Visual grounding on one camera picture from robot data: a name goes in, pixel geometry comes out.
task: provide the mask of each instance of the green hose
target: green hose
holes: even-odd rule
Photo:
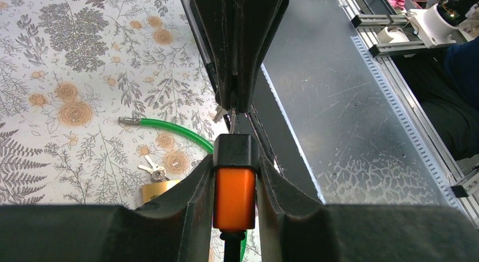
[[[170,132],[174,132],[176,134],[182,135],[183,137],[188,138],[191,141],[194,141],[197,144],[199,144],[208,153],[210,154],[213,153],[213,145],[209,141],[207,141],[205,138],[201,137],[200,135],[194,133],[193,131],[189,130],[188,128],[184,128],[181,125],[176,125],[170,122],[161,121],[157,119],[141,119],[140,125],[151,126],[154,128],[162,128],[164,130],[168,130]],[[239,253],[240,261],[243,261],[243,257],[245,255],[247,239],[248,239],[248,231],[245,232],[245,239],[241,241],[241,250]]]

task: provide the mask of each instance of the dark blue clothing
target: dark blue clothing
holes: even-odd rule
[[[444,70],[469,103],[479,110],[479,37],[447,49]]]
[[[394,61],[454,159],[479,154],[479,39]]]

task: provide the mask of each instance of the orange object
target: orange object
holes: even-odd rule
[[[222,231],[255,226],[256,174],[245,168],[220,168],[215,178],[213,227]]]

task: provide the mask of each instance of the keys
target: keys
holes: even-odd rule
[[[228,114],[228,111],[225,110],[222,106],[216,107],[216,115],[213,118],[213,122],[218,123],[224,115]]]
[[[145,159],[146,159],[146,161],[148,161],[151,168],[140,164],[140,165],[138,165],[138,169],[142,169],[144,171],[149,172],[151,177],[155,181],[159,181],[159,182],[169,181],[169,178],[166,177],[165,168],[163,168],[160,165],[154,163],[153,160],[151,160],[150,156],[148,156],[148,155],[145,156]]]

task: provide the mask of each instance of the floral pattern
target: floral pattern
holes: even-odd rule
[[[141,205],[143,156],[185,178],[204,158],[214,94],[180,0],[0,0],[0,204]],[[212,230],[209,261],[223,260]],[[260,261],[258,229],[244,261]]]

